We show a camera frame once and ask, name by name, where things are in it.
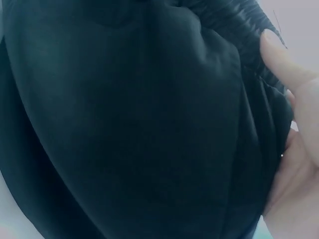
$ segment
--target skin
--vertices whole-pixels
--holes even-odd
[[[289,133],[264,220],[274,239],[318,239],[319,73],[298,64],[269,30],[260,45],[265,64],[290,90],[299,129]]]

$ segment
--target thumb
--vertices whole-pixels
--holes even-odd
[[[293,94],[300,86],[319,76],[295,62],[279,37],[271,30],[266,29],[262,33],[260,51],[266,66]]]

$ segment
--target black fabric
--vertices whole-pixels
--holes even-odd
[[[292,119],[254,0],[3,0],[3,22],[0,170],[45,239],[252,237]]]

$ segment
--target finger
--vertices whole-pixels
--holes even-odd
[[[270,30],[262,33],[260,51],[266,66],[293,93],[301,85],[319,76],[318,73],[297,64],[279,37]]]
[[[288,133],[287,140],[286,140],[285,150],[290,148],[293,142],[293,139],[296,135],[297,135],[297,131],[295,131],[293,128],[290,128],[290,131]]]
[[[293,93],[290,90],[287,90],[286,96],[291,104],[292,109],[295,110],[295,106],[296,106],[295,96],[293,95]]]

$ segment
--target dark green fabric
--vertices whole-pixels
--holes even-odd
[[[3,0],[0,170],[45,239],[250,239],[292,119],[254,0]]]

